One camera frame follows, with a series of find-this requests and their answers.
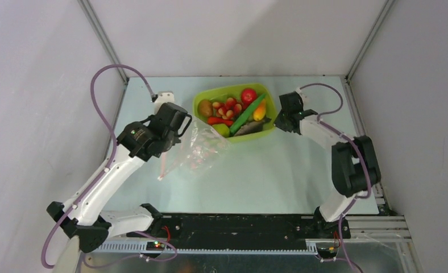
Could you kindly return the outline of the clear zip top bag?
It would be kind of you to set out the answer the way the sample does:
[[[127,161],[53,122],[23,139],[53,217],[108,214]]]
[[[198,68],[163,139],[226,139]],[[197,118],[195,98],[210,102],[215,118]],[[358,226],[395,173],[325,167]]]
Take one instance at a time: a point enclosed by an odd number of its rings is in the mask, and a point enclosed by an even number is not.
[[[158,180],[170,174],[185,178],[201,175],[216,165],[231,146],[226,138],[195,116],[179,141],[162,154]]]

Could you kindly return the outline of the green pear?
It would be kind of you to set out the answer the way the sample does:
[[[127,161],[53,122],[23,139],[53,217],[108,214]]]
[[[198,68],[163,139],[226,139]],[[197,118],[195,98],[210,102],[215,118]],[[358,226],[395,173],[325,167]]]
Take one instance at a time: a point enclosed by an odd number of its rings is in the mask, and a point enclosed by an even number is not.
[[[223,123],[215,124],[212,128],[222,137],[228,138],[230,136],[230,129]]]

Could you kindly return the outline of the green plastic bin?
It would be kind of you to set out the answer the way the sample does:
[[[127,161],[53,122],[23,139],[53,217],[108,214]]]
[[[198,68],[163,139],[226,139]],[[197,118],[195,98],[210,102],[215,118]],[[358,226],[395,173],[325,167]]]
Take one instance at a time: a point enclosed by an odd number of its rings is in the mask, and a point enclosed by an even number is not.
[[[253,140],[273,129],[277,110],[270,92],[260,83],[205,90],[193,100],[194,115],[232,143]]]

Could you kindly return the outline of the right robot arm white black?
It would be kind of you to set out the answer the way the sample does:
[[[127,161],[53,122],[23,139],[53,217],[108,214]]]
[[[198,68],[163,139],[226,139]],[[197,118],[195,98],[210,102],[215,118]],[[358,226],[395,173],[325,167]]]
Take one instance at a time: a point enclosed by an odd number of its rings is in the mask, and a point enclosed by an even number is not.
[[[322,238],[337,229],[336,221],[343,219],[357,200],[372,195],[372,186],[381,179],[381,172],[372,144],[366,136],[351,137],[326,123],[320,114],[304,108],[304,95],[290,92],[280,95],[281,110],[274,125],[280,130],[302,135],[331,154],[333,190],[318,207],[314,232]]]

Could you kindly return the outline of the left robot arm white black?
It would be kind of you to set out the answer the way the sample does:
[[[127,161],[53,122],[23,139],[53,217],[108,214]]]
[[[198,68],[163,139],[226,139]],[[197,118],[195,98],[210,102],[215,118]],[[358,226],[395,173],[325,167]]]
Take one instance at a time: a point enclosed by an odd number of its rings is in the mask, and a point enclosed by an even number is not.
[[[78,249],[91,253],[107,239],[143,231],[149,237],[163,229],[162,215],[151,204],[128,211],[103,208],[121,185],[152,157],[159,158],[180,142],[192,121],[182,107],[166,102],[157,113],[126,125],[114,142],[110,156],[66,202],[54,201],[47,213],[69,238],[78,238]]]

